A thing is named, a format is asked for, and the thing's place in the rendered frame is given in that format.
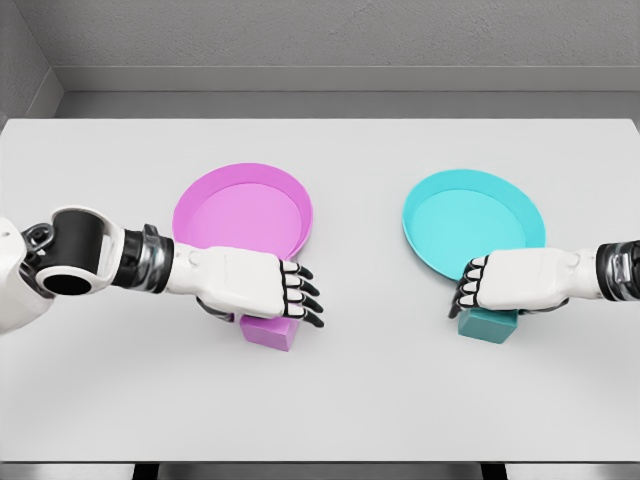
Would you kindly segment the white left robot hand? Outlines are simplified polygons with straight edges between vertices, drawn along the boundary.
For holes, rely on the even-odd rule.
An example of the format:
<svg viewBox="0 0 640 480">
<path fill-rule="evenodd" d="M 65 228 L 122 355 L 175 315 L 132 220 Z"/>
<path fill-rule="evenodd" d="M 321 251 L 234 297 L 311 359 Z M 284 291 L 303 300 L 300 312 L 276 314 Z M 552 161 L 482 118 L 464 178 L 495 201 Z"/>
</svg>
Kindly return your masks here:
<svg viewBox="0 0 640 480">
<path fill-rule="evenodd" d="M 212 247 L 202 252 L 194 272 L 196 297 L 208 311 L 324 326 L 313 274 L 299 263 L 268 253 Z"/>
</svg>

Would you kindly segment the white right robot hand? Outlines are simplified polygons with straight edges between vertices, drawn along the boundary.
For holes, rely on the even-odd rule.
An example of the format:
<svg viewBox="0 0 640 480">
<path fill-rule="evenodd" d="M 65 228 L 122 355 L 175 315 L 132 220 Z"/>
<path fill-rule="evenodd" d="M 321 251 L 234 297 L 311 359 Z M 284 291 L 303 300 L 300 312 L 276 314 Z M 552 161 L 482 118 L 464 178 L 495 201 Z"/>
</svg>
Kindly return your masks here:
<svg viewBox="0 0 640 480">
<path fill-rule="evenodd" d="M 465 266 L 451 307 L 450 319 L 462 311 L 546 312 L 568 303 L 561 277 L 579 257 L 553 248 L 496 250 Z"/>
</svg>

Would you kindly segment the teal cube block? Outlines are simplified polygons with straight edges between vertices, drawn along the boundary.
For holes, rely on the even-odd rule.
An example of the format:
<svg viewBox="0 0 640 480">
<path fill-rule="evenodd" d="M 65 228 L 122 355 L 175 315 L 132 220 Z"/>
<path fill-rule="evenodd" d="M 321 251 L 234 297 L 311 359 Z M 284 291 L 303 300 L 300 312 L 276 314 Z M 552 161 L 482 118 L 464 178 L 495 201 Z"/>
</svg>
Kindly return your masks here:
<svg viewBox="0 0 640 480">
<path fill-rule="evenodd" d="M 504 343 L 518 327 L 516 310 L 493 311 L 481 308 L 462 311 L 458 334 L 494 344 Z"/>
</svg>

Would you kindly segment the pink cube block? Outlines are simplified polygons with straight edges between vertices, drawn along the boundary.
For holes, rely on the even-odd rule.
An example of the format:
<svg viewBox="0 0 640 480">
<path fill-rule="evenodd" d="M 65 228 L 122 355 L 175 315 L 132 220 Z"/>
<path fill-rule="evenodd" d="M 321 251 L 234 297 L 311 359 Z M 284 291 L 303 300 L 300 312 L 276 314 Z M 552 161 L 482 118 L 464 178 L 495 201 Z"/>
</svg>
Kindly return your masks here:
<svg viewBox="0 0 640 480">
<path fill-rule="evenodd" d="M 240 319 L 242 333 L 248 342 L 280 351 L 290 350 L 298 326 L 297 320 L 285 317 L 260 319 L 242 316 Z"/>
</svg>

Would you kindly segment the pink round plate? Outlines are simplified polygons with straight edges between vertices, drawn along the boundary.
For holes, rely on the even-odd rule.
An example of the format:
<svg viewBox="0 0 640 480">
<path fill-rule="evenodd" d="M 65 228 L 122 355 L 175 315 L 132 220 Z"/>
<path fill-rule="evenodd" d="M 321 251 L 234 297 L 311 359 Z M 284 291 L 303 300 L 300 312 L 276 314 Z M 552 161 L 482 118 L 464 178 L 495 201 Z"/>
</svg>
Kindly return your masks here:
<svg viewBox="0 0 640 480">
<path fill-rule="evenodd" d="M 174 239 L 198 248 L 227 246 L 293 258 L 306 243 L 313 206 L 291 174 L 259 163 L 215 169 L 192 183 L 173 214 Z"/>
</svg>

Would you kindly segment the cyan round plate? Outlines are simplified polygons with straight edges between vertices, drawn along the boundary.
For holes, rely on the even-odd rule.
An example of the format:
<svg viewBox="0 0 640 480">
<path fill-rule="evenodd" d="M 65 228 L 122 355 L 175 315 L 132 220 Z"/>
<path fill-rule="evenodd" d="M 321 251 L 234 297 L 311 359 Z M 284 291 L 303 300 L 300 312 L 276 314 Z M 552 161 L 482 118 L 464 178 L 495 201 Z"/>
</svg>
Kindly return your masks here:
<svg viewBox="0 0 640 480">
<path fill-rule="evenodd" d="M 415 254 L 453 281 L 473 258 L 546 245 L 535 203 L 512 183 L 477 170 L 445 170 L 421 180 L 406 197 L 402 225 Z"/>
</svg>

